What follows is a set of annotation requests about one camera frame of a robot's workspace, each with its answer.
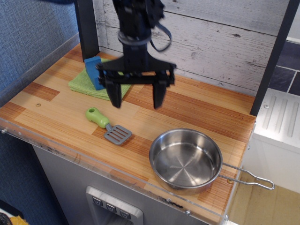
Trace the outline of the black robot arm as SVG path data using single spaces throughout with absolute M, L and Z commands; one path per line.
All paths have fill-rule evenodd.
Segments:
M 123 84 L 151 84 L 154 108 L 164 100 L 166 88 L 174 84 L 176 65 L 153 58 L 147 50 L 152 43 L 151 30 L 161 29 L 170 38 L 170 31 L 160 24 L 164 17 L 164 4 L 159 0 L 115 0 L 115 11 L 120 22 L 118 40 L 123 56 L 97 64 L 99 83 L 106 88 L 113 106 L 120 108 Z

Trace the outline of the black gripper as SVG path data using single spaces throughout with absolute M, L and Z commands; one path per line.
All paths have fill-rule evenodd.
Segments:
M 121 107 L 120 84 L 153 84 L 154 108 L 161 107 L 166 87 L 174 84 L 176 65 L 152 57 L 147 45 L 123 46 L 123 56 L 96 65 L 98 81 L 106 88 L 112 105 Z

